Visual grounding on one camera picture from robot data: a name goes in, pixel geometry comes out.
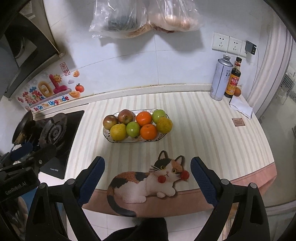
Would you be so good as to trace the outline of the small red cherry tomato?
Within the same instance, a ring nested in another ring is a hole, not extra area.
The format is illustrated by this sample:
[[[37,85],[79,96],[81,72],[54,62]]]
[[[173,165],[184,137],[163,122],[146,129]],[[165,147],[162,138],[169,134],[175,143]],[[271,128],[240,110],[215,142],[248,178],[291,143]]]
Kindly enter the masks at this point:
[[[184,181],[188,180],[189,179],[189,176],[190,176],[190,174],[186,170],[182,171],[182,173],[180,174],[181,180],[184,180]]]

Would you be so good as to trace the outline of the orange mandarin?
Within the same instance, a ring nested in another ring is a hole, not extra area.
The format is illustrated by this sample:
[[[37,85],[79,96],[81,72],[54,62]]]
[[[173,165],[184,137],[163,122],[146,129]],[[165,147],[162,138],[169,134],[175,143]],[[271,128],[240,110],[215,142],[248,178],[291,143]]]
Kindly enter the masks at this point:
[[[137,114],[136,121],[140,126],[148,125],[152,123],[152,116],[148,111],[141,111]]]
[[[155,125],[146,124],[140,129],[140,136],[145,140],[154,140],[158,135],[158,131]]]

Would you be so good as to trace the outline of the dark sauce bottle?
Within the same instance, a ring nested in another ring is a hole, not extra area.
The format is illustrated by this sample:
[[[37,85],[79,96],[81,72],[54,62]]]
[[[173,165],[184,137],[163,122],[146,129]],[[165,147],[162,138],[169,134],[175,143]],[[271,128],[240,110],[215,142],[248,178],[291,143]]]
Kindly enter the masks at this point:
[[[241,76],[241,72],[240,72],[241,62],[242,62],[242,59],[240,57],[236,57],[234,67],[231,71],[231,74],[229,77],[229,82],[227,84],[227,87],[226,87],[226,90],[224,93],[224,95],[227,98],[232,98],[234,96],[234,92],[236,90],[236,87],[238,85],[238,81]]]

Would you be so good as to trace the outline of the black range hood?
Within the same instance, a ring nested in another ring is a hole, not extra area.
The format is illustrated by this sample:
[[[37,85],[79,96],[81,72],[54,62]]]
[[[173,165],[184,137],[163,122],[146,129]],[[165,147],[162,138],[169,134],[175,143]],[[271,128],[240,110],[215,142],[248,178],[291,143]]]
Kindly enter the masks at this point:
[[[1,1],[1,96],[14,96],[59,57],[43,1]]]

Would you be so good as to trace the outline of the clear plastic bag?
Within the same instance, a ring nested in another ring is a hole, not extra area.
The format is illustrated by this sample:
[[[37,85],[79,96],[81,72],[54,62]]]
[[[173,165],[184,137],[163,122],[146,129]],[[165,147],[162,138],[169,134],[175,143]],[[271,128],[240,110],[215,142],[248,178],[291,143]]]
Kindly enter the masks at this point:
[[[143,1],[96,1],[89,32],[93,37],[129,39],[152,29]]]

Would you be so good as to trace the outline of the green apple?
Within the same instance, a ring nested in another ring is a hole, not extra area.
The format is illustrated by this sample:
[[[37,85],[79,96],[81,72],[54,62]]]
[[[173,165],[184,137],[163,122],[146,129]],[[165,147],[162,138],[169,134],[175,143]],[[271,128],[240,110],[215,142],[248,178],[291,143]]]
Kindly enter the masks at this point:
[[[126,133],[132,138],[140,135],[140,125],[136,121],[131,121],[126,125]]]
[[[156,109],[153,113],[152,113],[152,120],[155,124],[158,123],[159,119],[162,117],[166,118],[166,113],[164,110],[162,109]]]

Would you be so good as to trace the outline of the brownish red apple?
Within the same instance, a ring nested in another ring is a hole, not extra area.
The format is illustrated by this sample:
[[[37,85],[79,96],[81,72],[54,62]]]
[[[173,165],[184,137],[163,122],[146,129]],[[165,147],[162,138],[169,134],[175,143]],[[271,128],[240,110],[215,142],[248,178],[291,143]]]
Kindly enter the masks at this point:
[[[114,125],[118,124],[118,119],[114,115],[107,115],[103,120],[103,126],[106,130],[110,130]]]

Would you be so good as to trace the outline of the folded white cloth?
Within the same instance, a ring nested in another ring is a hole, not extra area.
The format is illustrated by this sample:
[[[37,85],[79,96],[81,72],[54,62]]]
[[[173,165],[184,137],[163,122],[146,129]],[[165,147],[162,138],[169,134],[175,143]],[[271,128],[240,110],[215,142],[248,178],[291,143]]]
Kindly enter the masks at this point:
[[[232,109],[240,112],[248,119],[252,118],[253,108],[245,101],[242,96],[233,96],[229,102]]]

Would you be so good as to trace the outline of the yellow citrus fruit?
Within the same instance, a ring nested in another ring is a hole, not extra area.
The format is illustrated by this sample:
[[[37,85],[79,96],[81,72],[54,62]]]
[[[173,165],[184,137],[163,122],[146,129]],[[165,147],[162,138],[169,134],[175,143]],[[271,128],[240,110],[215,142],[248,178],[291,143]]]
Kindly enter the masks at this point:
[[[110,129],[110,136],[114,141],[122,141],[127,137],[126,126],[124,123],[114,125]]]
[[[161,117],[157,122],[157,130],[160,133],[169,133],[173,128],[173,122],[169,118]]]

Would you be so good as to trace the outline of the dark red apple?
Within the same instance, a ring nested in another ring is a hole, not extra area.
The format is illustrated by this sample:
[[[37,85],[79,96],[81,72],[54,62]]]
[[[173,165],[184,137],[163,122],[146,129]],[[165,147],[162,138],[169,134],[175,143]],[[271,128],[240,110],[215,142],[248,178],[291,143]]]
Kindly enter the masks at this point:
[[[134,119],[134,114],[128,109],[123,109],[117,116],[118,122],[127,125]]]

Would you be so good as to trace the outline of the black gas stove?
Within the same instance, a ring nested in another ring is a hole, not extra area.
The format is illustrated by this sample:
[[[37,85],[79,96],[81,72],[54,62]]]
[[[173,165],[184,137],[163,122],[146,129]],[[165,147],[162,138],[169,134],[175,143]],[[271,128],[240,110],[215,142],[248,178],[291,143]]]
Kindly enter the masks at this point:
[[[83,114],[83,110],[72,113],[58,113],[53,117],[35,121],[31,133],[22,143],[31,143],[33,149],[19,161],[23,161],[39,149],[53,144],[57,149],[57,154],[42,166],[40,171],[64,179],[70,150]]]

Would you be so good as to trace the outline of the silver spray can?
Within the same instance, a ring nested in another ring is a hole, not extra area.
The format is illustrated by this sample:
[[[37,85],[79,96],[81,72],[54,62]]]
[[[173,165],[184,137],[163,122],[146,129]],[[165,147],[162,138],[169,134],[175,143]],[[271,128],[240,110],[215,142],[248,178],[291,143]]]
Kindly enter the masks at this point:
[[[216,64],[212,86],[210,89],[210,96],[216,101],[222,100],[229,81],[229,77],[233,68],[230,58],[231,57],[228,55],[223,55],[222,58],[218,59]]]

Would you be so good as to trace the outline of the small brown coaster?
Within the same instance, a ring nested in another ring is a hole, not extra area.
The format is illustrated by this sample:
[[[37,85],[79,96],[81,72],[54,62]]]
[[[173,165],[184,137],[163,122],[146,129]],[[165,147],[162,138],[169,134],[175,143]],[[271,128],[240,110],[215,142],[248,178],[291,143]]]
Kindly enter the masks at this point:
[[[243,118],[233,118],[232,119],[234,126],[239,127],[239,126],[245,126],[245,122]]]

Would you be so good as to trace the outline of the orange fruit behind bottle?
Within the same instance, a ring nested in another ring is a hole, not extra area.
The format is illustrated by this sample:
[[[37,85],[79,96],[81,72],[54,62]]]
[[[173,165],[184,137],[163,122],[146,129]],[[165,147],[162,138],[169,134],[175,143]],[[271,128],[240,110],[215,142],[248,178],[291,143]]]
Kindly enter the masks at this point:
[[[241,89],[239,87],[236,87],[234,91],[234,96],[239,97],[241,95]]]

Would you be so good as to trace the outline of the colourful wall sticker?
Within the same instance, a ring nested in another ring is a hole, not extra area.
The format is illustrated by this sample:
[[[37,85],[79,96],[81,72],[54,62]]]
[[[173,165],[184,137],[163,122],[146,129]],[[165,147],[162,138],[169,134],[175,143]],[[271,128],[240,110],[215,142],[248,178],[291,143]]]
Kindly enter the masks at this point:
[[[44,71],[38,74],[16,94],[17,101],[25,110],[37,113],[83,97],[86,92],[78,79],[80,72],[71,72],[65,62],[60,64],[60,68],[61,73]]]

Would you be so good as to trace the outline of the white wall socket panel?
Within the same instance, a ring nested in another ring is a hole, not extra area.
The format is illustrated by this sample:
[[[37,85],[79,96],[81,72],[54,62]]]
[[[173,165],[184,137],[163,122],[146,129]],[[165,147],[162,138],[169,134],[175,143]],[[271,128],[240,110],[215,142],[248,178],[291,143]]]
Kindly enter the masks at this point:
[[[230,53],[246,58],[246,42],[221,33],[213,33],[212,50]]]

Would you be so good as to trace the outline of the black frying pan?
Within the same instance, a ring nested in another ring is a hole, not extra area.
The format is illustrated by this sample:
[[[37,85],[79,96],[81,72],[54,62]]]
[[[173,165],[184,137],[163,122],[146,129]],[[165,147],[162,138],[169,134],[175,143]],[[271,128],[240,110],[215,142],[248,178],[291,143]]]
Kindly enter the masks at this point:
[[[13,145],[22,144],[27,136],[31,133],[31,128],[35,125],[35,121],[33,119],[32,111],[27,111],[27,113],[23,116],[22,120],[17,125],[15,132],[12,138]]]

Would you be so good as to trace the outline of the plastic bag with eggs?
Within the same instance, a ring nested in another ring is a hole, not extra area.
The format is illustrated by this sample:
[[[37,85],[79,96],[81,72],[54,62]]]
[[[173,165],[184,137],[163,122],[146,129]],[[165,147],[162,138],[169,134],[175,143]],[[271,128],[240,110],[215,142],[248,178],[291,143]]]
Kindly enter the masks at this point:
[[[165,33],[191,32],[201,27],[201,16],[194,1],[149,1],[149,24]]]

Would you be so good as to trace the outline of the black plug adapter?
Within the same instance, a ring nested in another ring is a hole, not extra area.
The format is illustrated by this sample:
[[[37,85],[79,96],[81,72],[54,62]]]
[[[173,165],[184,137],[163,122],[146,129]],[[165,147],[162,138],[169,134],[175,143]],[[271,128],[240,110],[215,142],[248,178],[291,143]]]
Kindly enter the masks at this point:
[[[250,41],[246,41],[245,43],[245,52],[255,55],[257,46]]]

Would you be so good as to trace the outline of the striped cat print mat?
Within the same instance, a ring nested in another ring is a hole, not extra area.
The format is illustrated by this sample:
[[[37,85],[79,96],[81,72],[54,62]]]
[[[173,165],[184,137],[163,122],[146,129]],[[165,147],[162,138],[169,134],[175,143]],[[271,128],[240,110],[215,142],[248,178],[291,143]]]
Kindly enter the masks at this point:
[[[102,133],[102,121],[123,109],[163,109],[173,128],[156,142],[111,143]],[[234,126],[233,118],[243,118],[245,126]],[[183,155],[186,170],[193,157],[200,157],[220,178],[238,185],[253,182],[261,193],[277,175],[271,148],[256,116],[248,119],[233,110],[227,98],[215,101],[202,91],[125,96],[86,105],[65,178],[75,178],[95,157],[103,157],[104,174],[85,208],[112,214],[106,190],[113,177],[126,171],[148,171],[162,150],[170,158]]]

